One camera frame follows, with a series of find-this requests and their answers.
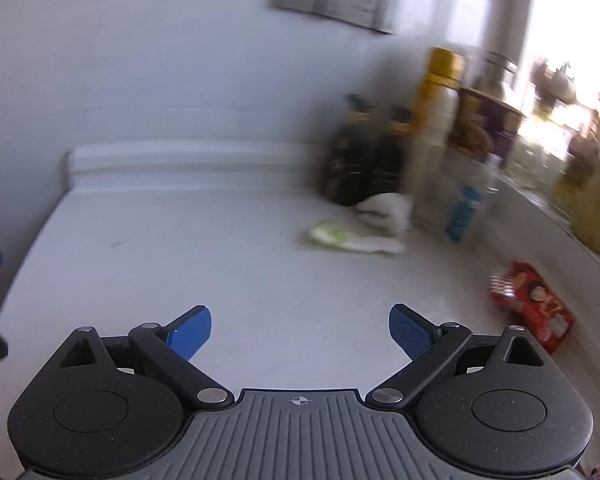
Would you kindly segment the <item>red snack wrapper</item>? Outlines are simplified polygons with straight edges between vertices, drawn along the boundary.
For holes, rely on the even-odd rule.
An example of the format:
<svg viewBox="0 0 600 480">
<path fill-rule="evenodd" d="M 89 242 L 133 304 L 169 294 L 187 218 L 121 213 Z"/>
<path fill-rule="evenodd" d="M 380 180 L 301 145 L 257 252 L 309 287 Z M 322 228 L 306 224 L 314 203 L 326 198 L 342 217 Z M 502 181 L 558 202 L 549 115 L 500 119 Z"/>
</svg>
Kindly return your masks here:
<svg viewBox="0 0 600 480">
<path fill-rule="evenodd" d="M 528 262 L 513 261 L 491 276 L 489 295 L 532 333 L 548 354 L 564 341 L 576 318 Z"/>
</svg>

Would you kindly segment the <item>white crumpled tissue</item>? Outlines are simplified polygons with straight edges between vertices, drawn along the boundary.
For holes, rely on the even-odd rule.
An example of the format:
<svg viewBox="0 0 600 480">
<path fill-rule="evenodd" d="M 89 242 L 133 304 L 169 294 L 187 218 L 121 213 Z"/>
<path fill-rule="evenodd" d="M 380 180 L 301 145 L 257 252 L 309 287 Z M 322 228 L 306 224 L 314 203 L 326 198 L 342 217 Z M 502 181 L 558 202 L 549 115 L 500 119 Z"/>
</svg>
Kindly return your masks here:
<svg viewBox="0 0 600 480">
<path fill-rule="evenodd" d="M 358 218 L 392 237 L 402 237 L 411 227 L 413 199 L 400 193 L 370 196 L 354 206 Z"/>
</svg>

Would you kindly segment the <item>cabbage leaf piece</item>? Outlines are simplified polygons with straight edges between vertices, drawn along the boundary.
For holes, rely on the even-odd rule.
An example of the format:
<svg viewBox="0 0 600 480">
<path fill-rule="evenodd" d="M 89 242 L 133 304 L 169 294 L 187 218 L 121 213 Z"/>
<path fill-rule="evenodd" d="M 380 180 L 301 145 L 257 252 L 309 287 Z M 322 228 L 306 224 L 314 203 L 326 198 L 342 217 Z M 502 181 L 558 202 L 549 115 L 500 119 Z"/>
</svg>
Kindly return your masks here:
<svg viewBox="0 0 600 480">
<path fill-rule="evenodd" d="M 309 228 L 306 231 L 306 237 L 318 246 L 340 250 L 340 252 L 390 256 L 404 252 L 404 244 L 394 237 L 360 235 L 329 220 L 318 222 Z"/>
</svg>

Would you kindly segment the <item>small blue label bottle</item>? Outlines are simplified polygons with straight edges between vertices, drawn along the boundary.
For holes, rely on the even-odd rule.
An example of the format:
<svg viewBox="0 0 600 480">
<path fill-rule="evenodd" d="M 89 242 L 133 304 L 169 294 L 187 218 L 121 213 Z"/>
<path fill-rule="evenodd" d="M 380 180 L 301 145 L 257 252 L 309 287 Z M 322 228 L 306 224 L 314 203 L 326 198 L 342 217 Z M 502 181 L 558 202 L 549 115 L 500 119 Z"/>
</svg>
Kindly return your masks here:
<svg viewBox="0 0 600 480">
<path fill-rule="evenodd" d="M 498 196 L 501 161 L 501 157 L 493 153 L 487 154 L 484 162 L 460 155 L 453 171 L 457 193 L 444 229 L 452 242 L 468 244 L 478 231 L 481 220 Z"/>
</svg>

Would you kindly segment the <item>black bottle gold collar right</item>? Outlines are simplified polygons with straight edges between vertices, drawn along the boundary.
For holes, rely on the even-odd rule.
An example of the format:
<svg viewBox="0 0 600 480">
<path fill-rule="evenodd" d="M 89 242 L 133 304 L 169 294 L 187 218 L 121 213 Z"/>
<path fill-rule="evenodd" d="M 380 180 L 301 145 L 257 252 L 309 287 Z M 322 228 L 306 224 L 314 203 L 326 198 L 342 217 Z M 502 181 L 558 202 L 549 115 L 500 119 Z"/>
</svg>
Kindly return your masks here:
<svg viewBox="0 0 600 480">
<path fill-rule="evenodd" d="M 370 194 L 399 193 L 401 179 L 410 159 L 413 112 L 401 105 L 392 108 L 388 127 L 380 136 L 372 166 Z"/>
</svg>

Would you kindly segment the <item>black bottle gold collar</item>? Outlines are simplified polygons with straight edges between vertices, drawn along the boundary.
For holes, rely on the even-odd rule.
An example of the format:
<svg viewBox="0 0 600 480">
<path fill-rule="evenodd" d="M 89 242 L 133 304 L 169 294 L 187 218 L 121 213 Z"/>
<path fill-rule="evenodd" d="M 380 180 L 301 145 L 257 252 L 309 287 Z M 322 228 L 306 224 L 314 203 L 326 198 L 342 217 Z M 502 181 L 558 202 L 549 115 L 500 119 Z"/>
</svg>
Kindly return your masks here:
<svg viewBox="0 0 600 480">
<path fill-rule="evenodd" d="M 399 193 L 401 179 L 410 159 L 413 112 L 401 105 L 392 108 L 388 127 L 380 136 L 372 166 L 370 194 Z"/>
<path fill-rule="evenodd" d="M 363 200 L 374 150 L 370 115 L 375 107 L 355 93 L 344 100 L 346 120 L 328 144 L 318 189 L 326 200 L 350 207 Z"/>
</svg>

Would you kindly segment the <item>black bottle gold collar left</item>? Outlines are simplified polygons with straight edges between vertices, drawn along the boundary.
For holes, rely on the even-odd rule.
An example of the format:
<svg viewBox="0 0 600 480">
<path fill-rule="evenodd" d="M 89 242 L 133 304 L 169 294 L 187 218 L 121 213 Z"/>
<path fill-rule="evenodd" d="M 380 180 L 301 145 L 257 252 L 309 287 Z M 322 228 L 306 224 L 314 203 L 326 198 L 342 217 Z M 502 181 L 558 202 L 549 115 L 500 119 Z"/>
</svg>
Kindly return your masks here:
<svg viewBox="0 0 600 480">
<path fill-rule="evenodd" d="M 355 93 L 344 100 L 346 120 L 328 144 L 318 189 L 326 200 L 350 207 L 363 200 L 374 150 L 370 115 L 375 107 Z"/>
</svg>

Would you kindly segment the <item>yellow cap white bottle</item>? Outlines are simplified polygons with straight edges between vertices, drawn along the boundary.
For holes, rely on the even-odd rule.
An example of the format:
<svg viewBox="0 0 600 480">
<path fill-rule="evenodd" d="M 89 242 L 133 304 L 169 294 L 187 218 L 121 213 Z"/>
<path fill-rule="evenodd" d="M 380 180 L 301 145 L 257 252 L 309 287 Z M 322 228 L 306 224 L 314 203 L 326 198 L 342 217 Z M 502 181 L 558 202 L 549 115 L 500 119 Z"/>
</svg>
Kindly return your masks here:
<svg viewBox="0 0 600 480">
<path fill-rule="evenodd" d="M 426 74 L 413 102 L 413 121 L 408 140 L 410 161 L 404 190 L 413 199 L 412 218 L 428 222 L 428 197 L 440 169 L 446 141 L 454 124 L 464 58 L 448 49 L 433 47 Z"/>
</svg>

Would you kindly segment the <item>purple instant noodle cup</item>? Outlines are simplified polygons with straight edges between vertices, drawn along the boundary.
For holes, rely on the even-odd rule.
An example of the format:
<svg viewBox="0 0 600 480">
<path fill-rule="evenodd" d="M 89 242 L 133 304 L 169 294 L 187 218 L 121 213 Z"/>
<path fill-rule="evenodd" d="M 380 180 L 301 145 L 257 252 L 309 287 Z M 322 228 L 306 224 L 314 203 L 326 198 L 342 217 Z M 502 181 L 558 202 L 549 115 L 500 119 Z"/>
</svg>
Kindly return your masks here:
<svg viewBox="0 0 600 480">
<path fill-rule="evenodd" d="M 524 114 L 502 100 L 471 88 L 460 88 L 449 148 L 485 162 L 498 156 L 504 165 L 517 142 Z"/>
</svg>

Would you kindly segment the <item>jar with sprouting garlic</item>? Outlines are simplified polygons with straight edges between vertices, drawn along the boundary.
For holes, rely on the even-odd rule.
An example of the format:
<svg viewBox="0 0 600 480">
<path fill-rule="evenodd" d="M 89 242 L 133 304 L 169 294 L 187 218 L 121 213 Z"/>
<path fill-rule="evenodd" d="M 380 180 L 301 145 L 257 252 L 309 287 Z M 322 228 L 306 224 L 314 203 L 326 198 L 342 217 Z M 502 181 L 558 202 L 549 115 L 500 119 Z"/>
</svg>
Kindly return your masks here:
<svg viewBox="0 0 600 480">
<path fill-rule="evenodd" d="M 569 218 L 573 236 L 600 254 L 600 113 L 593 133 L 572 137 L 568 154 L 570 162 L 553 188 L 553 205 Z"/>
</svg>

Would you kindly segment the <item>steel pipe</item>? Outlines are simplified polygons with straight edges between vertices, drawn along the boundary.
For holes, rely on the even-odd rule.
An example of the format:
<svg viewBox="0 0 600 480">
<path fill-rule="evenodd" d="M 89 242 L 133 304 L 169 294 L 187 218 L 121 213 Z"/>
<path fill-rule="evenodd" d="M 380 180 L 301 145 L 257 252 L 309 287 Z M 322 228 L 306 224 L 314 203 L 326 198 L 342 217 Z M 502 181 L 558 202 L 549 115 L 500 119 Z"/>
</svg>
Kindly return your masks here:
<svg viewBox="0 0 600 480">
<path fill-rule="evenodd" d="M 491 0 L 481 50 L 493 52 L 521 68 L 532 0 Z"/>
</svg>

